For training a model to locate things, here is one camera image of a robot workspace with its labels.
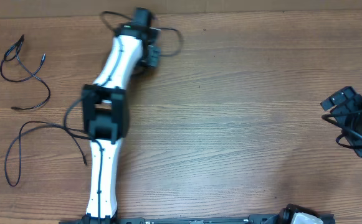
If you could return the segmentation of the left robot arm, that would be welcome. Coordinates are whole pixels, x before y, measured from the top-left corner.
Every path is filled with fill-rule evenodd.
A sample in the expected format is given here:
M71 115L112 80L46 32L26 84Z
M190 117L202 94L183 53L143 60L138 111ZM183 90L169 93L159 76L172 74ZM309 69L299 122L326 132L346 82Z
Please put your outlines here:
M113 45L103 70L82 89L83 128L90 139L90 197L81 223L114 223L118 210L116 180L121 147L128 133L130 110L126 88L139 65L155 67L161 50L154 45L160 30L153 14L135 9L132 18L113 30Z

